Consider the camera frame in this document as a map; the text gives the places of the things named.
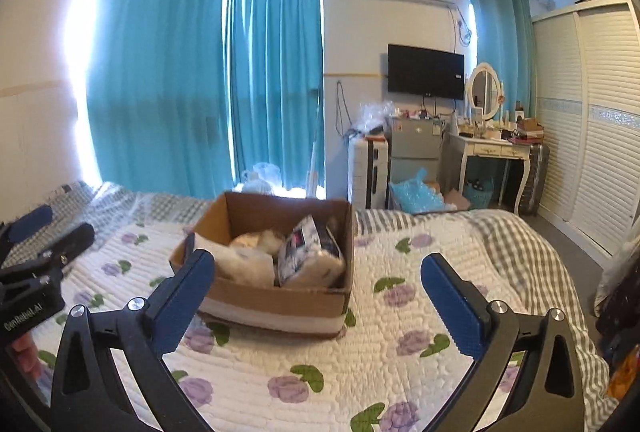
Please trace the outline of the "person's left hand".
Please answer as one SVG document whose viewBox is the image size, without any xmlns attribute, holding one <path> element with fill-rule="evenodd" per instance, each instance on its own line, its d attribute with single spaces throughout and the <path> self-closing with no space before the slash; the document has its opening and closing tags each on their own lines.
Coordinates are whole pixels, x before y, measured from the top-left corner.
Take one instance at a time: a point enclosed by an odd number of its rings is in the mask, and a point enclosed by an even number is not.
<svg viewBox="0 0 640 432">
<path fill-rule="evenodd" d="M 38 380 L 42 373 L 42 366 L 38 357 L 38 350 L 31 334 L 24 334 L 11 345 L 15 354 L 17 365 L 21 367 L 24 374 L 30 378 Z"/>
</svg>

